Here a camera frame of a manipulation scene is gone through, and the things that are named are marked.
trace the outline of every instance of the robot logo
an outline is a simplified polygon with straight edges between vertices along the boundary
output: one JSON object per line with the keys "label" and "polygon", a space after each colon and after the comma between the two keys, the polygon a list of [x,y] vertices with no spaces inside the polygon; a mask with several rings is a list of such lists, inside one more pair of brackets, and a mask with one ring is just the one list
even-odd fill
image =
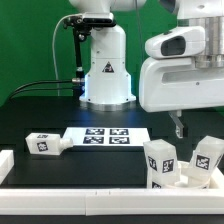
{"label": "robot logo", "polygon": [[114,73],[114,69],[109,61],[108,61],[107,65],[105,66],[105,68],[103,69],[103,72],[104,73]]}
{"label": "robot logo", "polygon": [[37,138],[47,138],[48,135],[39,135]]}

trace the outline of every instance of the white block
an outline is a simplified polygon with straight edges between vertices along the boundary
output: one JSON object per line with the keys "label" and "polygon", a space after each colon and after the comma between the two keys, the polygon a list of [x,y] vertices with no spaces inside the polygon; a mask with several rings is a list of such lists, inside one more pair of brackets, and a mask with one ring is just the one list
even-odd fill
{"label": "white block", "polygon": [[95,190],[1,189],[0,215],[85,215]]}
{"label": "white block", "polygon": [[26,137],[31,154],[60,155],[64,149],[73,147],[72,139],[61,139],[59,134],[31,133]]}
{"label": "white block", "polygon": [[6,178],[14,166],[14,157],[12,150],[2,150],[0,153],[0,184]]}
{"label": "white block", "polygon": [[210,189],[224,189],[224,176],[218,168],[212,173]]}
{"label": "white block", "polygon": [[[148,179],[158,185],[172,184],[179,180],[176,148],[164,140],[144,142]],[[149,181],[147,187],[157,186]]]}
{"label": "white block", "polygon": [[206,136],[193,152],[187,175],[201,181],[208,180],[224,153],[224,140]]}
{"label": "white block", "polygon": [[162,188],[168,189],[207,189],[210,186],[210,179],[198,180],[187,176],[188,162],[178,161],[180,168],[180,180],[174,184],[164,185]]}
{"label": "white block", "polygon": [[206,136],[198,143],[196,151],[223,154],[224,140]]}

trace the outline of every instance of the black cable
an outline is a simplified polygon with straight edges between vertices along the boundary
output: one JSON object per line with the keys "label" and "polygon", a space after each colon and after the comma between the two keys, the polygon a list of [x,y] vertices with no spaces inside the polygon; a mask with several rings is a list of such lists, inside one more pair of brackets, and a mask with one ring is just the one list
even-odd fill
{"label": "black cable", "polygon": [[52,90],[73,90],[74,88],[70,87],[70,88],[32,88],[32,89],[23,89],[23,90],[19,90],[19,91],[14,91],[13,93],[11,93],[6,101],[8,102],[9,100],[11,100],[14,96],[16,96],[17,94],[20,93],[24,93],[24,92],[31,92],[31,91],[52,91]]}
{"label": "black cable", "polygon": [[27,87],[34,86],[34,85],[58,84],[58,83],[72,83],[72,80],[70,80],[70,79],[69,80],[43,80],[43,81],[31,82],[31,83],[20,86],[19,88],[17,88],[13,92],[17,92],[17,91],[20,91],[22,89],[25,89]]}

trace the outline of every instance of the black table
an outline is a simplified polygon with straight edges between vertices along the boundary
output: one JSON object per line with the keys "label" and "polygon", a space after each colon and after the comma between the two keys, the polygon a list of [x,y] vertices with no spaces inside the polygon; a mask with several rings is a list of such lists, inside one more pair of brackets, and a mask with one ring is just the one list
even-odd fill
{"label": "black table", "polygon": [[[176,146],[178,160],[189,161],[206,135],[224,138],[224,117],[214,109],[183,111],[188,137],[178,139],[167,112],[146,113],[135,108],[117,112],[80,108],[72,97],[19,97],[0,108],[0,149],[12,148],[15,166],[1,188],[145,188],[146,163],[142,147],[68,149],[59,157],[30,155],[25,137],[31,132],[58,133],[66,127],[147,128],[152,140]],[[219,168],[224,168],[221,161]],[[2,223],[223,223],[224,216],[1,216]]]}

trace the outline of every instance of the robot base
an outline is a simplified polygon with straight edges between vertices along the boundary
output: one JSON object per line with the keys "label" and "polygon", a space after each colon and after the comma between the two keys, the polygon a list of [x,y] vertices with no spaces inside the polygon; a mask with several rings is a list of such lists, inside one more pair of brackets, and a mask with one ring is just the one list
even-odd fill
{"label": "robot base", "polygon": [[95,103],[80,101],[81,107],[89,108],[92,110],[108,111],[108,112],[134,108],[135,105],[136,105],[135,100],[129,101],[126,103],[121,103],[121,104],[95,104]]}

